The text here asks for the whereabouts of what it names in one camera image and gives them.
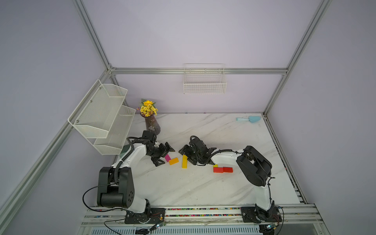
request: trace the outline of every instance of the wall-mounted wire shelf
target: wall-mounted wire shelf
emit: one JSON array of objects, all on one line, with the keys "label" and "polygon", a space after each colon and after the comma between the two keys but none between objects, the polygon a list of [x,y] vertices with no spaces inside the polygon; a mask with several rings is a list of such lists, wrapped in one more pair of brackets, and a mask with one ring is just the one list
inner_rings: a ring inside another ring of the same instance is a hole
[{"label": "wall-mounted wire shelf", "polygon": [[185,94],[224,94],[226,86],[224,64],[184,64]]},{"label": "wall-mounted wire shelf", "polygon": [[124,146],[136,110],[123,105],[127,89],[99,80],[96,85],[90,101],[78,116],[74,116],[75,110],[68,122],[102,155],[117,155]]}]

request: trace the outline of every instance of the marble table surface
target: marble table surface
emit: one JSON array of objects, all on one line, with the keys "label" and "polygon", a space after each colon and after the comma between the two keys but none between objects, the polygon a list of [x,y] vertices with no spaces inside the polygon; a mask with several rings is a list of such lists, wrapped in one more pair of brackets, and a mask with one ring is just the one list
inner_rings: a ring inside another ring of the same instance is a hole
[{"label": "marble table surface", "polygon": [[[233,173],[213,173],[213,166],[194,166],[182,169],[182,155],[178,153],[189,143],[191,135],[199,137],[208,148],[243,149],[253,146],[272,164],[271,197],[276,204],[299,204],[299,199],[287,175],[268,129],[261,119],[256,123],[236,121],[260,114],[159,114],[156,116],[161,132],[157,141],[171,145],[176,152],[171,158],[179,163],[154,166],[144,156],[132,167],[135,192],[149,199],[153,206],[200,206],[255,204],[254,185],[238,166]],[[128,136],[139,137],[146,129],[143,117],[136,114]]]}]

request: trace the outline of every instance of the wooden block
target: wooden block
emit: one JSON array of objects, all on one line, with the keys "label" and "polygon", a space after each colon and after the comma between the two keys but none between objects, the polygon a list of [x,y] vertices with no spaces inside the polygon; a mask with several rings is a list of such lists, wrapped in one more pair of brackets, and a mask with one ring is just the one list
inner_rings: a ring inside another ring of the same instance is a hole
[{"label": "wooden block", "polygon": [[173,159],[169,160],[168,162],[170,163],[170,165],[172,165],[172,164],[178,163],[179,159],[178,158],[173,158]]},{"label": "wooden block", "polygon": [[233,172],[232,167],[224,167],[223,172],[232,173]]},{"label": "wooden block", "polygon": [[213,167],[214,173],[223,173],[223,167]]},{"label": "wooden block", "polygon": [[183,155],[183,163],[182,163],[183,169],[187,169],[187,161],[188,161],[188,157]]},{"label": "wooden block", "polygon": [[166,154],[165,159],[166,159],[167,162],[169,162],[169,160],[171,160],[171,158],[168,154]]}]

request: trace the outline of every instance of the yellow block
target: yellow block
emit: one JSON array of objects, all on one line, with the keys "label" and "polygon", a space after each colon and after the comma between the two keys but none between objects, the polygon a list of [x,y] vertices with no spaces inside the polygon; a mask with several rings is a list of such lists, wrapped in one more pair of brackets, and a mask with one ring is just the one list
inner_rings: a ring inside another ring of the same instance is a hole
[{"label": "yellow block", "polygon": [[187,160],[188,160],[188,157],[183,155],[183,164],[182,164],[183,169],[187,169]]},{"label": "yellow block", "polygon": [[178,163],[179,159],[178,158],[173,158],[173,159],[169,160],[168,162],[170,163],[170,165],[172,165],[172,164]]}]

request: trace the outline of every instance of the yellow flower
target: yellow flower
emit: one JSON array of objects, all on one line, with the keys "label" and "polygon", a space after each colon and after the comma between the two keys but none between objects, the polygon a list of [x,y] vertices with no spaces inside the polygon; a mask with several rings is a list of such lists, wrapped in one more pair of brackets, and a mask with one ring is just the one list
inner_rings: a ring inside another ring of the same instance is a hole
[{"label": "yellow flower", "polygon": [[145,102],[144,102],[144,105],[152,105],[153,104],[153,102],[151,102],[150,100],[146,100]]}]

